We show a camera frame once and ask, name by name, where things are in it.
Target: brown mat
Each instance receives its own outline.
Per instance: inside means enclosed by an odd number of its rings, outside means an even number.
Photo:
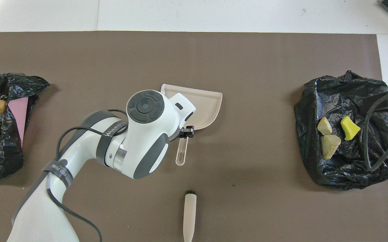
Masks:
[[[177,142],[140,180],[86,163],[64,204],[94,222],[103,241],[183,241],[186,190],[198,194],[194,241],[388,241],[388,181],[345,192],[319,187],[297,146],[293,106],[303,84],[347,70],[381,79],[375,35],[0,33],[0,74],[51,83],[26,129],[24,167],[0,181],[0,241],[66,129],[93,111],[125,109],[132,94],[163,83],[222,92],[220,114],[190,139],[183,167],[174,163]],[[98,241],[68,219],[80,241]]]

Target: beige dustpan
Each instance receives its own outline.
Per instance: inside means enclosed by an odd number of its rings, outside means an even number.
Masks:
[[[176,93],[181,93],[196,107],[196,112],[185,123],[186,126],[193,125],[194,130],[203,129],[215,121],[220,112],[222,93],[211,92],[187,87],[178,87],[168,84],[161,86],[161,93],[171,98]],[[176,164],[182,166],[185,163],[188,138],[179,139]]]

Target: pink paper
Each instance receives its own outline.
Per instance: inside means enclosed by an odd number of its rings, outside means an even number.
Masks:
[[[21,145],[24,140],[24,129],[25,129],[25,119],[27,117],[27,106],[28,106],[27,97],[15,99],[8,103],[8,107],[10,108],[10,111],[13,113],[14,119],[16,120],[17,130],[21,138]]]

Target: yellow sponge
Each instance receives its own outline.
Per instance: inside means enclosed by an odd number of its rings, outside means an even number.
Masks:
[[[345,116],[340,120],[340,125],[345,132],[345,140],[351,140],[360,131],[360,127],[354,124],[348,116]]]

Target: black strap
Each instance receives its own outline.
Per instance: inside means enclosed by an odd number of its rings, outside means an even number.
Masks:
[[[46,165],[43,171],[52,172],[52,174],[56,175],[64,183],[65,187],[68,188],[73,182],[73,175],[67,167],[65,167],[66,165],[66,159],[51,161]]]
[[[124,120],[119,120],[113,123],[108,129],[106,129],[105,132],[103,132],[99,144],[97,145],[97,151],[95,152],[95,157],[98,162],[108,166],[105,162],[105,156],[109,148],[109,144],[111,143],[113,136],[115,136],[116,133],[125,126],[127,126],[127,122]]]

